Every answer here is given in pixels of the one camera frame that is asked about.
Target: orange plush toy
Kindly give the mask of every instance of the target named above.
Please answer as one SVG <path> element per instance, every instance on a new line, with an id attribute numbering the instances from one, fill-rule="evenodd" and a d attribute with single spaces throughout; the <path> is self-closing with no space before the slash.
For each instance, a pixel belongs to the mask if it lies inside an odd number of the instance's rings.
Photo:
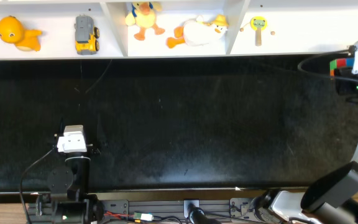
<path id="1" fill-rule="evenodd" d="M 13 16 L 8 16 L 0 21 L 0 38 L 9 44 L 14 44 L 19 50 L 39 51 L 41 45 L 37 36 L 41 35 L 41 30 L 26 30 Z"/>

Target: wooden handle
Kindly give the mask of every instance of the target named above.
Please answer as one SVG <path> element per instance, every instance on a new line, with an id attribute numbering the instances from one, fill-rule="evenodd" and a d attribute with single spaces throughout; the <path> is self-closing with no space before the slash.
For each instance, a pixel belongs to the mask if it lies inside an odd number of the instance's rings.
<path id="1" fill-rule="evenodd" d="M 262 29 L 261 28 L 258 28 L 256 30 L 255 45 L 258 47 L 262 45 Z"/>

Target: toy truck wheel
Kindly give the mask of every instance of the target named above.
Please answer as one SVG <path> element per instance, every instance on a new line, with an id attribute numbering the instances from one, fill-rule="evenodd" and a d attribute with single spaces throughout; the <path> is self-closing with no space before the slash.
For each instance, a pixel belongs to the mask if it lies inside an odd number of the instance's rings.
<path id="1" fill-rule="evenodd" d="M 97 40 L 94 42 L 94 48 L 96 51 L 99 51 L 99 42 Z"/>
<path id="2" fill-rule="evenodd" d="M 99 38 L 100 37 L 100 33 L 99 33 L 99 29 L 97 27 L 94 28 L 94 36 L 96 38 Z"/>

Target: yellow and gray toy truck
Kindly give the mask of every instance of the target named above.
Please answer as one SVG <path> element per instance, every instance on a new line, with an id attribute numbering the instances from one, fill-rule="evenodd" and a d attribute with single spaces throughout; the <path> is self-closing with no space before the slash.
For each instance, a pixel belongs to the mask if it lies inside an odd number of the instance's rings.
<path id="1" fill-rule="evenodd" d="M 75 19 L 75 49 L 80 55 L 93 55 L 99 50 L 99 29 L 90 16 L 77 16 Z"/>

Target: plush toy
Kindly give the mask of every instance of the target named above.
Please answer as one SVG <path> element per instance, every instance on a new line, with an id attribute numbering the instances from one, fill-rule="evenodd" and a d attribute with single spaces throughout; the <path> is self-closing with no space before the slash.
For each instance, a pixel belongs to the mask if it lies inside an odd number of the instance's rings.
<path id="1" fill-rule="evenodd" d="M 218 15 L 216 19 L 207 23 L 202 16 L 186 21 L 174 31 L 175 38 L 169 37 L 167 45 L 170 49 L 178 44 L 186 43 L 189 46 L 199 46 L 219 40 L 227 31 L 229 24 L 224 15 Z"/>
<path id="2" fill-rule="evenodd" d="M 145 39 L 145 32 L 148 28 L 153 28 L 155 35 L 160 35 L 165 32 L 165 29 L 159 28 L 155 21 L 157 19 L 154 9 L 160 12 L 162 10 L 161 4 L 158 2 L 133 2 L 132 11 L 125 18 L 125 23 L 128 26 L 134 24 L 140 27 L 140 32 L 135 34 L 137 40 Z"/>
<path id="3" fill-rule="evenodd" d="M 37 36 L 41 35 L 40 30 L 27 30 L 13 16 L 8 16 L 0 21 L 0 38 L 9 44 L 14 44 L 19 50 L 39 51 L 41 45 Z"/>

